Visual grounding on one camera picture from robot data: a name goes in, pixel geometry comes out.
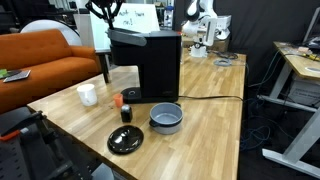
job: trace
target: orange couch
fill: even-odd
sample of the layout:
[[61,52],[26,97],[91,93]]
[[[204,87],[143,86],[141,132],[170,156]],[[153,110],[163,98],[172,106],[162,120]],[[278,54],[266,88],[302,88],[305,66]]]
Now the orange couch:
[[1,35],[0,69],[31,70],[27,79],[0,81],[0,114],[100,73],[94,49],[69,46],[56,29]]

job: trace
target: white mug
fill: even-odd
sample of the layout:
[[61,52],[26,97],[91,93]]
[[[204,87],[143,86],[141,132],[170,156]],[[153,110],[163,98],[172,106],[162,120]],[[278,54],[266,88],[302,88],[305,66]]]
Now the white mug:
[[84,84],[77,88],[81,102],[85,106],[92,106],[97,103],[97,95],[93,84]]

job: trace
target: black lid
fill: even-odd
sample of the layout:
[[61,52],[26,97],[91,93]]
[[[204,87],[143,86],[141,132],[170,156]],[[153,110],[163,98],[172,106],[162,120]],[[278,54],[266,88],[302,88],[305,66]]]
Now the black lid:
[[143,132],[134,126],[122,126],[116,129],[108,139],[108,148],[115,154],[129,154],[140,147]]

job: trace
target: wooden table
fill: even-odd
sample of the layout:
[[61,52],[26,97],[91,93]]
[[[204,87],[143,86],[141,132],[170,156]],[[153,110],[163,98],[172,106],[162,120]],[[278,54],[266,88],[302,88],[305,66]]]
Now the wooden table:
[[310,112],[315,112],[315,114],[309,119],[308,123],[303,127],[303,129],[300,131],[300,133],[297,135],[297,137],[293,140],[293,142],[290,144],[290,146],[285,150],[283,154],[267,149],[262,149],[263,156],[282,165],[309,174],[316,178],[320,178],[320,168],[311,166],[305,162],[300,161],[302,156],[311,148],[311,146],[320,137],[320,108],[316,109],[298,103],[288,102],[278,98],[292,70],[302,78],[320,80],[319,72],[308,70],[309,67],[320,70],[320,62],[294,55],[299,54],[299,52],[297,51],[297,48],[292,47],[288,43],[275,42],[274,44],[277,50],[282,54],[282,56],[286,60],[286,63],[284,64],[270,95],[260,96],[260,98],[273,103],[286,105]]
[[[180,95],[243,97],[245,55],[235,66],[213,65],[217,57],[191,58],[184,50],[180,72]],[[156,103],[132,104],[131,125],[144,133],[142,146],[128,155],[110,153],[109,135],[124,125],[112,95],[139,86],[137,68],[118,67],[110,71],[111,83],[103,76],[80,84],[96,87],[98,104],[81,104],[75,85],[28,104],[42,110],[48,119],[79,142],[101,155],[102,161],[128,179],[237,179],[242,101],[237,98],[195,100],[179,98],[184,112],[182,129],[161,135],[149,126],[149,112]]]

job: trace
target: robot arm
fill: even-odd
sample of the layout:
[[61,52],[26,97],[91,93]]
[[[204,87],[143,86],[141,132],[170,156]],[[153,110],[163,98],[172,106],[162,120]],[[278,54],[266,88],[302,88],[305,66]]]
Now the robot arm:
[[[117,7],[113,12],[111,12],[111,6],[114,2],[116,3]],[[117,14],[119,13],[121,4],[123,2],[124,0],[89,0],[85,6],[89,11],[95,14],[98,18],[104,19],[109,24],[110,29],[114,29],[112,22],[114,21],[114,17],[117,16]],[[101,9],[103,14],[100,14],[96,10],[94,10],[92,7],[92,3],[98,6]]]
[[206,46],[213,44],[217,26],[218,16],[212,5],[213,0],[193,0],[187,10],[188,22],[182,29],[187,36],[195,37],[195,42]]

